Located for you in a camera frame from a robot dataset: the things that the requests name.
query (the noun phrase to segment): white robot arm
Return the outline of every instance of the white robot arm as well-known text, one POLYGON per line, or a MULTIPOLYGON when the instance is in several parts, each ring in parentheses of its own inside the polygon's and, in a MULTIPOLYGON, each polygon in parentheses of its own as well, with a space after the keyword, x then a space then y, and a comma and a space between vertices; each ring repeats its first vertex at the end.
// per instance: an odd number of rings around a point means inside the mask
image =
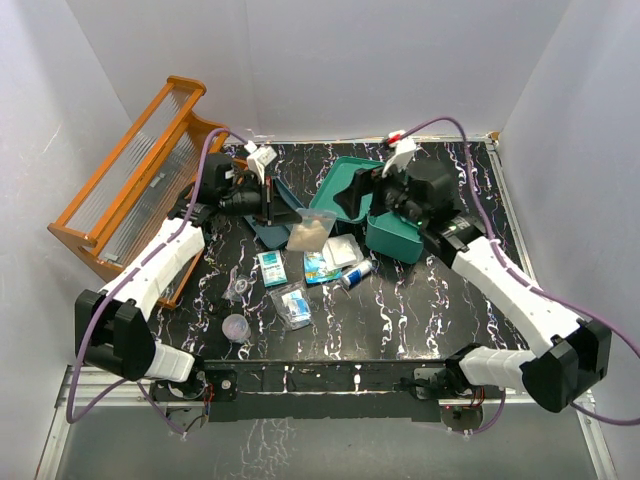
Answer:
POLYGON ((446 360, 444 375, 434 378, 430 387, 454 394, 475 385, 510 387, 527 391, 549 411, 562 410, 606 375, 611 331, 532 292, 537 284, 497 245, 491 245, 482 224, 454 208, 456 189, 442 165, 409 163, 415 144, 407 143, 410 139, 404 135, 390 134, 384 141, 393 150, 390 160, 372 170, 356 171, 335 201, 355 218, 362 196, 373 194, 370 215, 391 211, 416 225, 427 251, 473 283, 515 325, 530 348, 514 351, 469 345, 446 360))

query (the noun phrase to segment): black joint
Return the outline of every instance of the black joint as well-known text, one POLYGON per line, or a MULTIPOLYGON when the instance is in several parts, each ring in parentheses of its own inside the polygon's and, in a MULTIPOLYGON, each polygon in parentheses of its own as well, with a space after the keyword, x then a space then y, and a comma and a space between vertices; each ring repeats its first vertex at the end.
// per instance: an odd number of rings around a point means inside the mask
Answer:
POLYGON ((554 337, 554 346, 540 358, 520 366, 527 392, 550 412, 561 411, 607 373, 611 330, 596 322, 579 323, 567 338, 554 337))

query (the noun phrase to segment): white label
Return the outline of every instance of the white label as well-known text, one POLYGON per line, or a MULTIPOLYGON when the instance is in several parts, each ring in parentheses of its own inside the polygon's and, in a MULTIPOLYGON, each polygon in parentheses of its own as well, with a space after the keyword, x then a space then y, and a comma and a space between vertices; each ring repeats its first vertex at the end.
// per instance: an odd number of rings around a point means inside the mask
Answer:
POLYGON ((276 151, 271 147, 260 147, 260 149, 256 153, 256 161, 261 163, 265 167, 278 156, 276 154, 276 151))

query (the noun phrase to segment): blue packet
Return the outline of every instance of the blue packet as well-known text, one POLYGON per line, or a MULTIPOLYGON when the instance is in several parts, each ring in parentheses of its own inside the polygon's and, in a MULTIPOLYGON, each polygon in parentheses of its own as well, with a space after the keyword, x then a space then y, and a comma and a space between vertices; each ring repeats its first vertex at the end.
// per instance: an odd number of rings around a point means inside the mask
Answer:
POLYGON ((320 252, 304 252, 304 278, 307 284, 330 282, 342 276, 342 269, 329 270, 320 252))
POLYGON ((278 250, 259 253, 258 261, 262 269, 262 280, 265 287, 287 283, 287 274, 284 272, 282 257, 278 250))

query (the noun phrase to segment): wooden frame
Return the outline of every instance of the wooden frame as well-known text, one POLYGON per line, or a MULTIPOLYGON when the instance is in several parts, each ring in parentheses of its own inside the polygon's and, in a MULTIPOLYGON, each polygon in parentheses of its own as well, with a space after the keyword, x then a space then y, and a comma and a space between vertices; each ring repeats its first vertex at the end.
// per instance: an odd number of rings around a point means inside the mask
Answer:
MULTIPOLYGON (((211 130, 215 128, 226 128, 225 125, 209 122, 193 113, 193 107, 206 91, 207 89, 204 84, 197 80, 175 76, 169 77, 167 84, 160 90, 144 112, 142 112, 142 115, 133 123, 102 165, 71 201, 69 206, 55 222, 49 224, 48 230, 105 282, 109 282, 117 277, 124 268, 126 268, 126 265, 120 266, 101 259, 101 252, 126 218, 127 214, 134 208, 136 202, 138 202, 141 195, 149 186, 149 183, 154 179, 160 167, 178 144, 180 138, 182 138, 184 134, 187 134, 193 142, 196 151, 200 152, 204 139, 211 130), (166 129, 137 165, 133 174, 127 178, 125 185, 116 194, 115 198, 113 198, 100 219, 92 226, 90 231, 81 232, 70 228, 68 224, 78 212, 78 209, 87 201, 90 194, 103 180, 109 169, 116 163, 134 137, 141 132, 165 98, 171 95, 172 92, 181 92, 185 95, 186 100, 182 102, 182 105, 179 105, 177 114, 170 120, 166 129)), ((227 136, 226 133, 219 135, 209 151, 212 153, 219 151, 227 136)), ((145 228, 140 230, 149 230, 155 233, 158 228, 160 228, 164 214, 168 212, 169 208, 162 212, 161 216, 157 216, 158 218, 152 218, 147 225, 145 225, 145 228)), ((127 257, 135 258, 145 245, 146 241, 144 241, 144 238, 136 238, 131 248, 132 251, 127 257)), ((202 252, 194 257, 186 275, 176 287, 174 294, 171 298, 161 299, 159 301, 160 304, 168 308, 175 308, 177 306, 178 298, 201 256, 202 252)))

